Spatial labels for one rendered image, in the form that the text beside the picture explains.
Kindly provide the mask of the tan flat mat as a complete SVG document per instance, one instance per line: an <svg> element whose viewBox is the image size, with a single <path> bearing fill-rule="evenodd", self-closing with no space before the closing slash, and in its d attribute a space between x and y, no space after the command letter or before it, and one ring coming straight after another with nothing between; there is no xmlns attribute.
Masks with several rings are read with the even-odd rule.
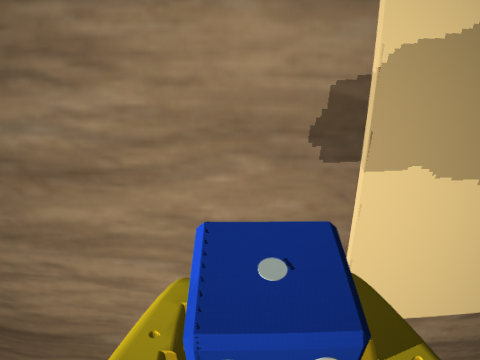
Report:
<svg viewBox="0 0 480 360"><path fill-rule="evenodd" d="M480 0L380 0L347 261L403 319L480 313Z"/></svg>

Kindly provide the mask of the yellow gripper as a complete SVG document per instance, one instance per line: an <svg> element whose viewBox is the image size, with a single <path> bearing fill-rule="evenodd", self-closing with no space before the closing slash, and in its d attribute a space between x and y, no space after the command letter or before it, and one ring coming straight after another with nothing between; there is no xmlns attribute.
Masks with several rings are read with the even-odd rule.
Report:
<svg viewBox="0 0 480 360"><path fill-rule="evenodd" d="M352 274L371 338L361 360L441 360L368 283ZM190 278L172 283L108 360L186 360L183 344Z"/></svg>

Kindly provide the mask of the blue die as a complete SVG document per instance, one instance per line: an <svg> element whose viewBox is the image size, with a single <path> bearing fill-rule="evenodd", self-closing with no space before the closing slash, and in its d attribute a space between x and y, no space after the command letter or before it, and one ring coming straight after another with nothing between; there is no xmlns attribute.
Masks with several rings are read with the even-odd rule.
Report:
<svg viewBox="0 0 480 360"><path fill-rule="evenodd" d="M361 360L370 338L330 221L196 228L186 360Z"/></svg>

